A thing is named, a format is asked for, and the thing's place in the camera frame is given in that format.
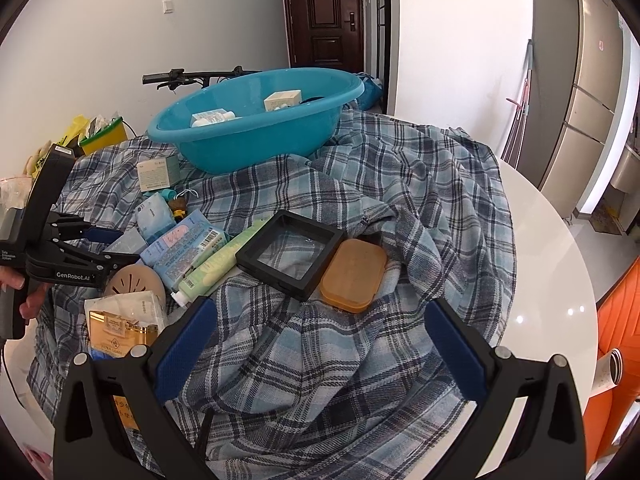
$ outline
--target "door handle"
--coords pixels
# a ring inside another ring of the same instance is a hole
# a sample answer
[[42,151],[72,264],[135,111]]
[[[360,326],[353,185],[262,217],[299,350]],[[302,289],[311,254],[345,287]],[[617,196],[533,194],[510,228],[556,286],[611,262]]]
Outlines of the door handle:
[[349,19],[348,20],[344,20],[345,23],[351,23],[351,31],[355,32],[356,31],[356,13],[355,12],[350,12],[349,13]]

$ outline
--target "blue plastic basin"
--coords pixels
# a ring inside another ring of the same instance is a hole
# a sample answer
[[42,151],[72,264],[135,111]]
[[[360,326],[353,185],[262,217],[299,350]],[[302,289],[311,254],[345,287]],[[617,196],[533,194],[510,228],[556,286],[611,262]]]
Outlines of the blue plastic basin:
[[[274,92],[302,90],[317,101],[266,112]],[[308,156],[335,131],[342,106],[364,91],[355,75],[327,68],[287,68],[242,76],[197,91],[160,112],[148,136],[170,142],[200,170],[212,174],[246,168],[283,153]],[[191,128],[191,115],[224,108],[239,119]]]

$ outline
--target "human hand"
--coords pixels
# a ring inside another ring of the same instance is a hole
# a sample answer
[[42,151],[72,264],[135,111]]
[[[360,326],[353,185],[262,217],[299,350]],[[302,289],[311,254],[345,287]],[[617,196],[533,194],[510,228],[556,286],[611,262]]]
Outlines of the human hand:
[[[2,290],[6,290],[8,286],[15,290],[21,290],[24,287],[24,276],[10,267],[0,266],[0,283]],[[27,301],[20,306],[20,315],[26,319],[35,319],[40,313],[40,308],[44,304],[44,300],[49,290],[49,283],[41,284],[36,291],[32,292]]]

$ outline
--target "white product box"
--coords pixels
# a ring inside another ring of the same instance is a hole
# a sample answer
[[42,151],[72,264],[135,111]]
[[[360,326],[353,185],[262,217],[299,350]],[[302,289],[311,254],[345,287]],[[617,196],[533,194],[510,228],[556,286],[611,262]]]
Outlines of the white product box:
[[286,92],[274,92],[264,100],[264,108],[273,112],[283,105],[295,106],[302,102],[302,90],[289,90]]
[[152,158],[138,163],[138,180],[142,192],[172,187],[180,182],[180,163],[177,155]]

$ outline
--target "stainless steel refrigerator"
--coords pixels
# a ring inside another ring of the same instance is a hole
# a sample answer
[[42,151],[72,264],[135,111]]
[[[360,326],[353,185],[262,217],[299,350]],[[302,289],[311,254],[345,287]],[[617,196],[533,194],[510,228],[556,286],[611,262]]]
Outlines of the stainless steel refrigerator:
[[623,37],[611,0],[534,0],[529,118],[516,169],[567,218],[609,135]]

